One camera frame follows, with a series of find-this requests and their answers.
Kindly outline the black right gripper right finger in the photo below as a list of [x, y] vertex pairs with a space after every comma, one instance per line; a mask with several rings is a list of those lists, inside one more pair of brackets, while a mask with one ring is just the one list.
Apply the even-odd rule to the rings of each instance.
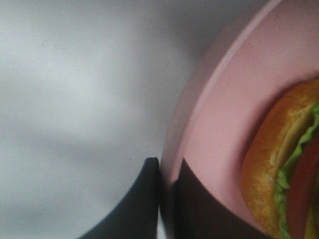
[[160, 215], [169, 239], [266, 239], [220, 204], [182, 162], [170, 201], [160, 201]]

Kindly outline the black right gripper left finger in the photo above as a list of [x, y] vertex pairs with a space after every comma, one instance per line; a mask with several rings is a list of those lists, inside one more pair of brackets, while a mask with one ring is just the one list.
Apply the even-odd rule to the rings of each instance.
[[82, 239], [155, 239], [160, 201], [160, 170], [147, 158], [134, 184], [117, 206]]

